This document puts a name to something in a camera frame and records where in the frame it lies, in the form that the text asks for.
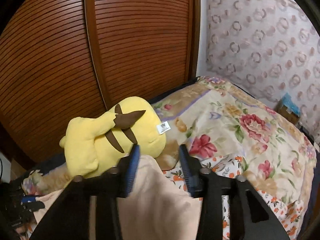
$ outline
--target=black device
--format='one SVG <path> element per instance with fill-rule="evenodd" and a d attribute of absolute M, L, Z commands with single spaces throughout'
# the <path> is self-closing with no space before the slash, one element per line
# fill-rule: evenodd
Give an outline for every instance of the black device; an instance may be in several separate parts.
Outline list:
<path fill-rule="evenodd" d="M 235 179 L 218 176 L 191 157 L 185 145 L 179 158 L 187 189 L 194 198 L 202 197 L 196 240 L 222 239 L 222 201 L 230 201 L 230 240 L 289 240 L 280 221 L 243 175 Z"/>
<path fill-rule="evenodd" d="M 129 156 L 101 176 L 76 176 L 42 218 L 30 240 L 121 240 L 116 198 L 127 197 L 131 192 L 139 157 L 139 146 L 133 145 Z M 180 162 L 191 196 L 203 197 L 197 240 L 222 240 L 222 195 L 230 197 L 231 240 L 289 239 L 244 176 L 218 176 L 191 157 L 185 145 L 180 146 Z"/>

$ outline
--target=pikachu ear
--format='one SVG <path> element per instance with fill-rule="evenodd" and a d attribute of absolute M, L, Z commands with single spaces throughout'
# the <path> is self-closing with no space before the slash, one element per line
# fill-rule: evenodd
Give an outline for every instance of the pikachu ear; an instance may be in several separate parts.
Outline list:
<path fill-rule="evenodd" d="M 60 147 L 64 148 L 65 143 L 66 143 L 66 136 L 63 136 L 59 142 Z"/>

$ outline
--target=pink rose print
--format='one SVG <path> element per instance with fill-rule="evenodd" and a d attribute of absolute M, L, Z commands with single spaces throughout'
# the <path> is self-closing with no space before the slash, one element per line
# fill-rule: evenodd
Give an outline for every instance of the pink rose print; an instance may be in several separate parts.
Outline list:
<path fill-rule="evenodd" d="M 262 171 L 267 179 L 267 178 L 269 178 L 270 173 L 273 171 L 273 168 L 270 167 L 270 162 L 268 160 L 266 160 L 264 162 L 264 164 L 263 163 L 259 164 L 258 170 Z"/>
<path fill-rule="evenodd" d="M 198 138 L 197 136 L 195 137 L 189 153 L 191 155 L 198 154 L 202 158 L 207 158 L 213 157 L 213 153 L 217 151 L 218 150 L 214 146 L 214 144 L 210 142 L 210 137 L 206 134 L 203 134 L 200 138 Z"/>
<path fill-rule="evenodd" d="M 264 108 L 269 114 L 276 114 L 276 111 L 272 110 L 270 107 L 265 107 Z"/>
<path fill-rule="evenodd" d="M 297 158 L 294 158 L 291 162 L 291 166 L 292 166 L 292 169 L 294 170 L 294 173 L 297 175 L 297 176 L 300 176 L 301 173 L 302 173 L 302 167 L 301 167 L 301 164 L 298 163 L 298 159 Z"/>
<path fill-rule="evenodd" d="M 170 111 L 172 108 L 172 105 L 166 104 L 164 105 L 164 109 Z"/>
<path fill-rule="evenodd" d="M 266 143 L 269 142 L 271 130 L 266 126 L 266 122 L 261 120 L 255 114 L 246 114 L 240 118 L 241 126 L 249 133 L 249 137 Z"/>
<path fill-rule="evenodd" d="M 218 78 L 218 77 L 204 77 L 204 80 L 207 82 L 215 83 L 215 84 L 224 84 L 225 83 L 225 81 L 223 79 Z"/>
<path fill-rule="evenodd" d="M 299 152 L 305 153 L 310 160 L 316 158 L 316 150 L 306 136 L 304 143 L 299 146 Z"/>

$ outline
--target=plush toy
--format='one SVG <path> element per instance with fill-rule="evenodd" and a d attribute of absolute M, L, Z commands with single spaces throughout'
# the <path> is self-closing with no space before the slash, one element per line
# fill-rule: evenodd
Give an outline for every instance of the plush toy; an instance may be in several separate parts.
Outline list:
<path fill-rule="evenodd" d="M 165 134 L 157 130 L 159 124 L 152 106 L 139 97 L 122 100 L 96 119 L 72 119 L 59 143 L 71 176 L 101 175 L 116 166 L 133 143 L 140 145 L 142 155 L 158 157 L 166 143 Z"/>

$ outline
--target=white tag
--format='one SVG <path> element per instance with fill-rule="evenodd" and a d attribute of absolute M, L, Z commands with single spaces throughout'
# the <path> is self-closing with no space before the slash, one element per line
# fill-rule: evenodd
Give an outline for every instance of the white tag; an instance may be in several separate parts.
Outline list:
<path fill-rule="evenodd" d="M 315 142 L 313 145 L 314 145 L 314 147 L 316 148 L 316 150 L 317 150 L 318 152 L 320 152 L 320 147 L 319 147 L 319 145 L 317 145 L 316 142 Z"/>
<path fill-rule="evenodd" d="M 158 129 L 159 134 L 163 134 L 164 132 L 170 130 L 171 128 L 170 128 L 170 125 L 168 124 L 168 122 L 165 121 L 161 124 L 158 124 L 157 129 Z"/>

